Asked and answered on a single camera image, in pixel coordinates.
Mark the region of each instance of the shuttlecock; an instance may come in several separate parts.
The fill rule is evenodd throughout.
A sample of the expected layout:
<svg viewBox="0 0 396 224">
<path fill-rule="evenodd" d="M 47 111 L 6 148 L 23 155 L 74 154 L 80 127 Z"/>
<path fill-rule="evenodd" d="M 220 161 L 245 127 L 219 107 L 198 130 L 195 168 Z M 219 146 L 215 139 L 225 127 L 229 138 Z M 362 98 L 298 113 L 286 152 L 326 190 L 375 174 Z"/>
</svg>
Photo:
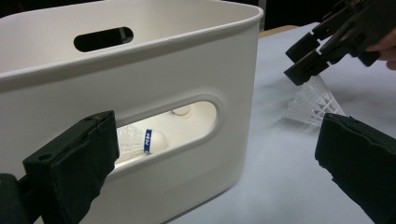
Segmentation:
<svg viewBox="0 0 396 224">
<path fill-rule="evenodd" d="M 165 136 L 157 130 L 142 131 L 134 125 L 127 125 L 117 129 L 117 136 L 120 157 L 116 163 L 157 153 L 167 147 Z"/>
<path fill-rule="evenodd" d="M 326 113 L 345 115 L 321 77 L 315 76 L 288 102 L 284 117 L 320 127 Z"/>
</svg>

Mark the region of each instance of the finger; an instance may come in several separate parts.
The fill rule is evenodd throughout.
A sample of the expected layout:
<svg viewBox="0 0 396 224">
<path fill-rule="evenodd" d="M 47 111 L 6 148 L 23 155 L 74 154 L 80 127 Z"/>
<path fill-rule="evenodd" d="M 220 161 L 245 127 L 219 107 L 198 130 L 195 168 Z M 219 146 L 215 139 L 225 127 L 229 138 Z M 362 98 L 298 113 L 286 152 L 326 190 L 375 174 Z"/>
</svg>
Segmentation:
<svg viewBox="0 0 396 224">
<path fill-rule="evenodd" d="M 396 70 L 396 62 L 387 62 L 388 69 Z"/>
<path fill-rule="evenodd" d="M 396 28 L 393 28 L 393 30 L 378 43 L 368 47 L 367 51 L 379 51 L 393 46 L 396 46 Z"/>
<path fill-rule="evenodd" d="M 383 49 L 379 51 L 379 53 L 381 54 L 379 60 L 396 62 L 396 47 L 390 49 Z"/>
</svg>

